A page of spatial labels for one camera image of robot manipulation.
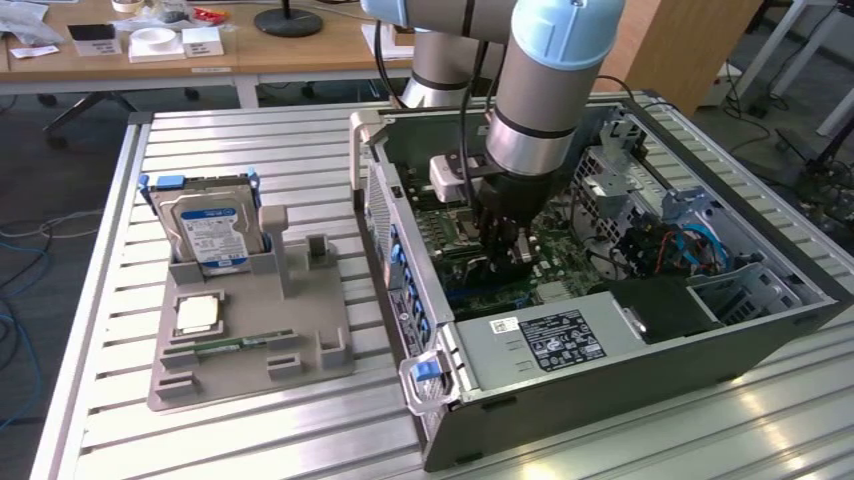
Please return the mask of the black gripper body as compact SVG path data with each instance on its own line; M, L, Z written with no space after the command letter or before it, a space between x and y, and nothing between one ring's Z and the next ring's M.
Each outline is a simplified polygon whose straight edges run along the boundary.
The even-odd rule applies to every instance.
M481 216L489 221L528 227L551 198L552 175L525 176L508 172L483 178L477 191Z

